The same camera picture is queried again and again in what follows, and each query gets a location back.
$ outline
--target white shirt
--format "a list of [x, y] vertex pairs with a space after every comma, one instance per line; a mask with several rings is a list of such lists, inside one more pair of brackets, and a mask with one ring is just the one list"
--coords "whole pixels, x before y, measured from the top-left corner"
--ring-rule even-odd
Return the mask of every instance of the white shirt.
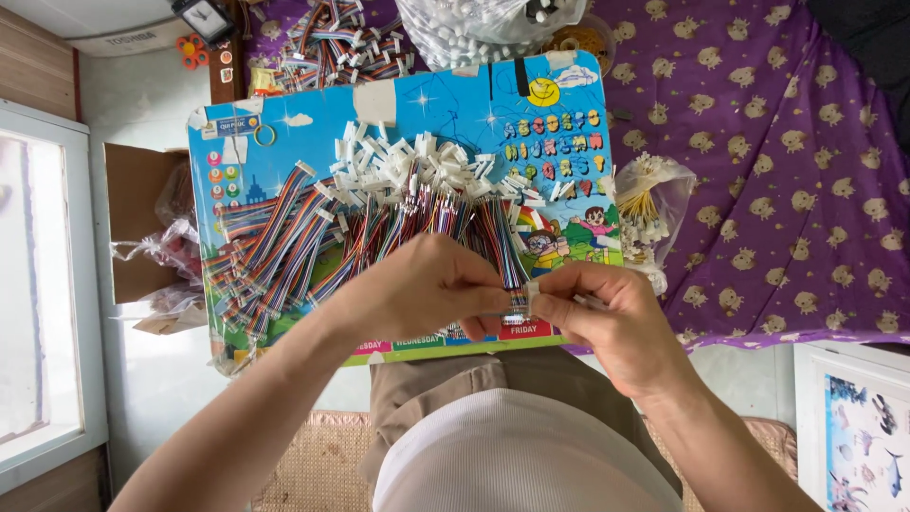
[[597, 418], [491, 389], [445, 405], [392, 446], [373, 510], [681, 511], [683, 502], [638, 448]]

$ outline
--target black cloth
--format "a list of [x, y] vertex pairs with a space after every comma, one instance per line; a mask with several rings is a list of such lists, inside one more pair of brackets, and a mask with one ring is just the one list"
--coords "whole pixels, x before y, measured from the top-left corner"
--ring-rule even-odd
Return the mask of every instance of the black cloth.
[[910, 154], [910, 0], [809, 0], [819, 25], [885, 93], [897, 142]]

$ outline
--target cloud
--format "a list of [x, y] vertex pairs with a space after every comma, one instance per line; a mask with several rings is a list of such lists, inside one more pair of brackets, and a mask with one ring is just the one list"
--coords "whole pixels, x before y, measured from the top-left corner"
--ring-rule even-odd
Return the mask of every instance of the cloud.
[[560, 73], [553, 81], [556, 82], [556, 85], [559, 87], [589, 86], [597, 81], [597, 73], [594, 73], [587, 67], [573, 65]]
[[313, 118], [306, 114], [297, 114], [293, 118], [288, 119], [288, 126], [290, 127], [305, 127], [306, 125], [313, 124]]

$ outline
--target khaki pants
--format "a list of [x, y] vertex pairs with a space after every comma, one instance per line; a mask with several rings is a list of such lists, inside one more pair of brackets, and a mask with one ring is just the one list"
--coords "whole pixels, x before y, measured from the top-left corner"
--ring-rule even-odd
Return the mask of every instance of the khaki pants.
[[635, 445], [682, 497], [683, 485], [632, 404], [610, 379], [560, 347], [495, 354], [374, 364], [369, 414], [376, 440], [363, 456], [360, 475], [370, 493], [389, 448], [421, 418], [472, 393], [509, 388], [538, 394], [594, 416]]

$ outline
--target hand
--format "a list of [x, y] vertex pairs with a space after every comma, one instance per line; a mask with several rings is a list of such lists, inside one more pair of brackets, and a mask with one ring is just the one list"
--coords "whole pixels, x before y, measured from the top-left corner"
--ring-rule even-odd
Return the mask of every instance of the hand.
[[488, 261], [446, 235], [421, 234], [339, 288], [314, 313], [356, 343], [410, 340], [456, 321], [478, 342], [500, 331], [494, 313], [510, 305]]
[[[616, 389], [636, 401], [692, 390], [700, 383], [685, 351], [637, 271], [573, 261], [536, 280], [531, 312], [559, 327], [571, 343], [590, 346]], [[596, 311], [571, 299], [592, 294], [609, 305]]]

